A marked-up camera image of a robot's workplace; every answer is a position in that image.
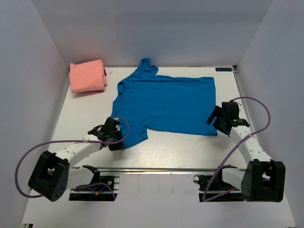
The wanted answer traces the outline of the blue t shirt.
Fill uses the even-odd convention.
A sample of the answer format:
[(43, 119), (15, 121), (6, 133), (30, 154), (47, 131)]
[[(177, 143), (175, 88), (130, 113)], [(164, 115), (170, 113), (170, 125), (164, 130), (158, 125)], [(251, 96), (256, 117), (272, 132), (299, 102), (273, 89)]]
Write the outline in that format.
[(206, 121), (216, 106), (212, 77), (171, 77), (142, 59), (137, 69), (117, 85), (112, 114), (119, 117), (125, 148), (148, 139), (147, 131), (217, 136)]

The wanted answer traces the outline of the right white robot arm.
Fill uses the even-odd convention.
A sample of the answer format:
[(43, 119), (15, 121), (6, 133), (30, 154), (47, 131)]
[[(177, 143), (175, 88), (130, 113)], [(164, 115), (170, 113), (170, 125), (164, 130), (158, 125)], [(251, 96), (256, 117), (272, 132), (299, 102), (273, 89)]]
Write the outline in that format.
[[(206, 123), (227, 135), (236, 145), (210, 178), (202, 200), (209, 202), (234, 190), (240, 190), (247, 202), (281, 202), (284, 196), (285, 165), (281, 161), (273, 160), (255, 137), (267, 128), (251, 132), (247, 120), (239, 118), (239, 106), (235, 98), (216, 106)], [(247, 164), (245, 171), (225, 165), (235, 150), (241, 152)], [(219, 189), (224, 190), (230, 185), (232, 189), (208, 198), (207, 193), (213, 181)]]

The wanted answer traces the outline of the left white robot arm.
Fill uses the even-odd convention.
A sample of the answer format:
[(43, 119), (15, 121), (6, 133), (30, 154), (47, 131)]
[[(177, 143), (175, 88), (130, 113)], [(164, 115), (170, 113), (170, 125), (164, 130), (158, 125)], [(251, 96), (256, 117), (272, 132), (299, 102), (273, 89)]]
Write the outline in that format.
[(103, 185), (100, 171), (90, 165), (76, 167), (83, 159), (103, 148), (123, 150), (122, 123), (118, 116), (108, 117), (80, 140), (70, 140), (70, 146), (57, 151), (43, 152), (34, 167), (28, 186), (51, 202), (58, 200), (66, 190), (94, 190)]

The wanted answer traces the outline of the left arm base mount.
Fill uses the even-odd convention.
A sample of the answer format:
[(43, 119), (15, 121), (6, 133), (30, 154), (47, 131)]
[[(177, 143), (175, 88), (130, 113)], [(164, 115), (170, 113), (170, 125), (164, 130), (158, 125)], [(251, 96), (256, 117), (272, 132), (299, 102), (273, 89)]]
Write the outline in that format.
[(119, 176), (102, 175), (99, 181), (103, 184), (81, 190), (71, 190), (69, 201), (113, 202), (119, 191)]

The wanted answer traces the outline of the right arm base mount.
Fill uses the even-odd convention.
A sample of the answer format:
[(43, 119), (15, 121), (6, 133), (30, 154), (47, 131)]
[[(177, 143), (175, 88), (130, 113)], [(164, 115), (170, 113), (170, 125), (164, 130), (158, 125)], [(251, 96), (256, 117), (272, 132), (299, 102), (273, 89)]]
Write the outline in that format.
[[(199, 188), (199, 201), (203, 202), (203, 194), (205, 191), (205, 188), (207, 187), (208, 182), (211, 179), (211, 175), (194, 175), (193, 176), (193, 182), (198, 184)], [(230, 184), (227, 184), (222, 181), (221, 175), (219, 174), (215, 180), (212, 182), (209, 191), (207, 192), (206, 198), (211, 198), (216, 196), (217, 194), (220, 194), (222, 192), (225, 192), (227, 190), (233, 189), (233, 186)], [(241, 194), (241, 191), (236, 189), (234, 191), (231, 191), (228, 194), (225, 194), (223, 196), (220, 196), (216, 199), (211, 200), (210, 202), (241, 202), (244, 201), (244, 198)]]

